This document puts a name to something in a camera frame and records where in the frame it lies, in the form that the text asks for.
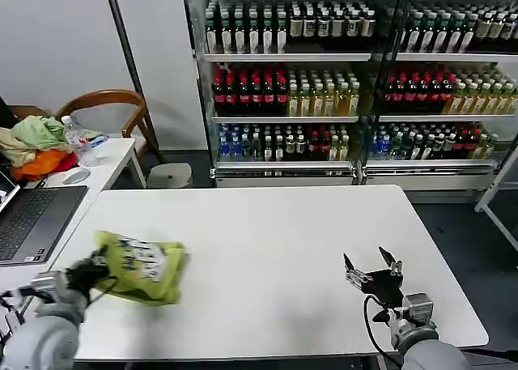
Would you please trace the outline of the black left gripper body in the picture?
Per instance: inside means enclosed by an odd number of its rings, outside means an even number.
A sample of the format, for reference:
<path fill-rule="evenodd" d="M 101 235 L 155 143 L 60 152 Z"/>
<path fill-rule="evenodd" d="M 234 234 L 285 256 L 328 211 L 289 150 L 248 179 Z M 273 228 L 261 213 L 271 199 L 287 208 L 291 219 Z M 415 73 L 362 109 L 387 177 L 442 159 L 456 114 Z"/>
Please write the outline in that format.
<path fill-rule="evenodd" d="M 96 283 L 108 277 L 109 268 L 103 259 L 85 258 L 67 268 L 65 275 L 68 289 L 89 297 Z"/>

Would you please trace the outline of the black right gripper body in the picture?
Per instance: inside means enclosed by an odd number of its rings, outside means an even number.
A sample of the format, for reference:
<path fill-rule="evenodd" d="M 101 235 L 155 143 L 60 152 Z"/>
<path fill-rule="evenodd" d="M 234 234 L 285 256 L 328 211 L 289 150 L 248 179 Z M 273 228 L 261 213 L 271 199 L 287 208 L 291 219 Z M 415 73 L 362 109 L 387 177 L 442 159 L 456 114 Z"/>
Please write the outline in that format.
<path fill-rule="evenodd" d="M 367 276 L 369 279 L 361 283 L 363 294 L 373 295 L 381 305 L 402 305 L 402 274 L 386 269 L 369 272 Z"/>

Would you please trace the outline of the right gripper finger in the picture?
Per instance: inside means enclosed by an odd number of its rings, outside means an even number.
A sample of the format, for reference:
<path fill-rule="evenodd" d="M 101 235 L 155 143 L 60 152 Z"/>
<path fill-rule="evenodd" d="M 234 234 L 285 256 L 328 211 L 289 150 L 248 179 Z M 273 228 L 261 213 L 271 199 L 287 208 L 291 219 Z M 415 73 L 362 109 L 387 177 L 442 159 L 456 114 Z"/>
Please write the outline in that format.
<path fill-rule="evenodd" d="M 362 293 L 366 293 L 365 288 L 373 278 L 369 274 L 356 269 L 345 253 L 343 254 L 343 260 L 346 271 L 346 280 Z"/>
<path fill-rule="evenodd" d="M 379 246 L 381 257 L 384 259 L 387 269 L 382 270 L 384 276 L 402 276 L 402 261 L 396 260 L 395 257 L 386 249 Z"/>

